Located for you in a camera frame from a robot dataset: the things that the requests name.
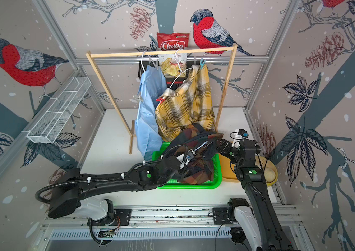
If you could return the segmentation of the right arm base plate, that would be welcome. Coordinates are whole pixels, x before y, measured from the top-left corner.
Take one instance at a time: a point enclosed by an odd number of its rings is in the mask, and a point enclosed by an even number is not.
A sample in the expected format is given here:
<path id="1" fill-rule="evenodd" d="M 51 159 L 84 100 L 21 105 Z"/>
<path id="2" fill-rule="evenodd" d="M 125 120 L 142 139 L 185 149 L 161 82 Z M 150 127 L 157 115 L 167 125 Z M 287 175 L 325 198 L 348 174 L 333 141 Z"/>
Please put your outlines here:
<path id="1" fill-rule="evenodd" d="M 222 225 L 222 224 L 237 224 L 237 221 L 232 217 L 229 212 L 228 208 L 225 207 L 216 207 L 212 209 L 212 218 L 215 225 Z"/>

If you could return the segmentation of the dark multicolour plaid shirt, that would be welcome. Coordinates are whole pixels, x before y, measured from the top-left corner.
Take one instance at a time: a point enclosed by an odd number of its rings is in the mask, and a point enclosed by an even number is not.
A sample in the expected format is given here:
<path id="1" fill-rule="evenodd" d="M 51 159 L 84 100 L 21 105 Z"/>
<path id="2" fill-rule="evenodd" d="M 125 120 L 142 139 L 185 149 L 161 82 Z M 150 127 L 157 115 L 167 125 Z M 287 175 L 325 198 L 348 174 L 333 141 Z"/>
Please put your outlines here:
<path id="1" fill-rule="evenodd" d="M 181 157 L 184 153 L 194 151 L 194 157 L 184 168 L 184 173 L 172 176 L 182 184 L 200 185 L 215 178 L 213 157 L 218 153 L 217 142 L 223 138 L 222 133 L 207 131 L 198 123 L 190 124 L 163 152 L 167 156 Z"/>

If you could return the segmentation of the green plastic mesh basket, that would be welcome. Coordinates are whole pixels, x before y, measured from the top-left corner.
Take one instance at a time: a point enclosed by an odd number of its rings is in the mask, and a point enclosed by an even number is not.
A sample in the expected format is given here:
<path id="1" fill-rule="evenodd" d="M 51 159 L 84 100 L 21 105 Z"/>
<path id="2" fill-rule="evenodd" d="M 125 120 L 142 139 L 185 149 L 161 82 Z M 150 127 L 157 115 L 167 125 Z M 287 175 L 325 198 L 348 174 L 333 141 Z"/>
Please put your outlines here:
<path id="1" fill-rule="evenodd" d="M 183 179 L 169 180 L 162 189 L 214 189 L 221 184 L 222 174 L 215 142 L 210 139 L 206 141 L 210 145 L 196 152 L 195 158 L 188 164 L 187 175 Z M 188 150 L 194 150 L 202 143 L 187 143 Z"/>

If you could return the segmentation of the white blue wire hanger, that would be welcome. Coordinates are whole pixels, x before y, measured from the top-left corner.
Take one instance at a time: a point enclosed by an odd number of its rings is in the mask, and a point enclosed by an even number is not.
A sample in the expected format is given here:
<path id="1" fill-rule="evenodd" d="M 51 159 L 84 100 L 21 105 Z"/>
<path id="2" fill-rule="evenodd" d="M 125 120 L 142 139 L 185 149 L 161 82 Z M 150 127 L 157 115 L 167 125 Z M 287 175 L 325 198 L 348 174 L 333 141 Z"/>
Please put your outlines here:
<path id="1" fill-rule="evenodd" d="M 200 149 L 204 148 L 204 147 L 208 147 L 210 145 L 210 143 L 208 141 L 203 142 L 200 146 L 198 146 L 196 149 L 194 149 L 194 152 L 198 152 Z"/>

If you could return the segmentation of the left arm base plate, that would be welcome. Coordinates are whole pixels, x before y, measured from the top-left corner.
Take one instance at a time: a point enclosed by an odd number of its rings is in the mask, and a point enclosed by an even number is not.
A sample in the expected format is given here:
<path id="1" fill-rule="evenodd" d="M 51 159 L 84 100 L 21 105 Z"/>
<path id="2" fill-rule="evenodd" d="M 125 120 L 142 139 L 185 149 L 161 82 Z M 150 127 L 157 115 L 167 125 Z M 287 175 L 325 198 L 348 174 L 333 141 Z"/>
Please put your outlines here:
<path id="1" fill-rule="evenodd" d="M 112 215 L 107 215 L 105 218 L 98 221 L 88 221 L 87 226 L 92 227 L 108 227 L 108 226 L 128 226 L 131 218 L 131 209 L 114 209 Z"/>

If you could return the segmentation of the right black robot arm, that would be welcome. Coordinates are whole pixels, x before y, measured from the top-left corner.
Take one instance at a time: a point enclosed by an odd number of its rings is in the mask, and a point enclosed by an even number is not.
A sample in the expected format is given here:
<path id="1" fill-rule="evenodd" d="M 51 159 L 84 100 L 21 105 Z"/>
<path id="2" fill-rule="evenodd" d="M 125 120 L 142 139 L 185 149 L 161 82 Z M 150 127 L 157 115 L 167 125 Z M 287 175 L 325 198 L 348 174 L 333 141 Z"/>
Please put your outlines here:
<path id="1" fill-rule="evenodd" d="M 234 173 L 248 200 L 230 199 L 228 215 L 238 223 L 252 251 L 294 251 L 269 199 L 263 170 L 256 165 L 261 149 L 255 141 L 240 139 L 237 147 L 217 140 L 219 154 L 234 164 Z"/>

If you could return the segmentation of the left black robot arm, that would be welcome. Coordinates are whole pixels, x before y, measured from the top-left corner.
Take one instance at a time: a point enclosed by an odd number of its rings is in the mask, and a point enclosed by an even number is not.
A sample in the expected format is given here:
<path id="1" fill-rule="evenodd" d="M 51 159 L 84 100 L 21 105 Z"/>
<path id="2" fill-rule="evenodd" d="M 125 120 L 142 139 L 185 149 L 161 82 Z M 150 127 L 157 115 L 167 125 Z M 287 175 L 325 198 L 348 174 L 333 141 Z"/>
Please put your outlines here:
<path id="1" fill-rule="evenodd" d="M 55 184 L 39 189 L 35 198 L 50 206 L 48 216 L 56 219 L 90 206 L 89 198 L 120 191 L 146 191 L 162 187 L 174 176 L 185 176 L 195 151 L 180 144 L 166 150 L 160 159 L 141 162 L 123 173 L 105 175 L 69 171 Z"/>

